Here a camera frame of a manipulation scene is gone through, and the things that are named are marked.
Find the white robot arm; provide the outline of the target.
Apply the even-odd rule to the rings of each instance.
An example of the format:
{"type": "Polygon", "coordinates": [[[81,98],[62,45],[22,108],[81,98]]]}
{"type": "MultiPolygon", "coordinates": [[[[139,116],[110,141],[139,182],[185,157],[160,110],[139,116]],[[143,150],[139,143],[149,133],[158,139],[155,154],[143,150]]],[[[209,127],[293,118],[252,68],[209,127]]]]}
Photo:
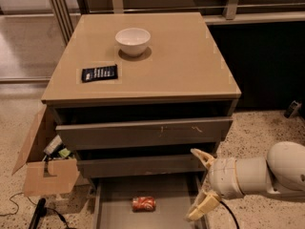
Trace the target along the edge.
{"type": "Polygon", "coordinates": [[[209,189],[201,189],[186,220],[196,221],[215,209],[224,199],[261,195],[284,201],[305,198],[305,146],[278,142],[263,157],[215,158],[193,149],[207,170],[209,189]]]}

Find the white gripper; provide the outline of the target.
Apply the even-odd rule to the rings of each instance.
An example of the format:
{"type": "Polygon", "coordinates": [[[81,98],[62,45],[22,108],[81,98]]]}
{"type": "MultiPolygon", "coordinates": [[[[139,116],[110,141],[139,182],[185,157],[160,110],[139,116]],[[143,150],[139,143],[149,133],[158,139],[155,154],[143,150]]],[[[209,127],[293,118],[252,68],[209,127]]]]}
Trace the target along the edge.
{"type": "Polygon", "coordinates": [[[234,157],[215,159],[209,153],[199,149],[191,149],[203,166],[209,170],[208,181],[212,191],[200,191],[186,214],[187,221],[196,221],[210,213],[222,198],[243,198],[236,175],[236,159],[234,157]]]}

